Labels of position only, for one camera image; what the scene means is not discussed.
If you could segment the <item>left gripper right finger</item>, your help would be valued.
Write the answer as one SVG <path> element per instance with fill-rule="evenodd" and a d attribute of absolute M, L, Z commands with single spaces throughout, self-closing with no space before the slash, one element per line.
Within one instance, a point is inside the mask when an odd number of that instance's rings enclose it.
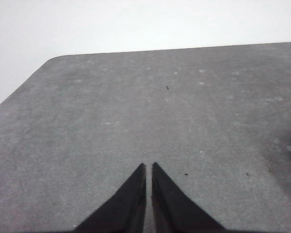
<path fill-rule="evenodd" d="M 158 233 L 221 233 L 226 229 L 189 199 L 158 163 L 152 165 L 152 204 Z"/>

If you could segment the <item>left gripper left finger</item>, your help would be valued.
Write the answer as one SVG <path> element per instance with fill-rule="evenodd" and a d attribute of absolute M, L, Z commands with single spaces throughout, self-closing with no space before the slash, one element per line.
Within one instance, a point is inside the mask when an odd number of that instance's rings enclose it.
<path fill-rule="evenodd" d="M 116 193 L 73 232 L 142 233 L 145 211 L 146 166 L 140 164 Z"/>

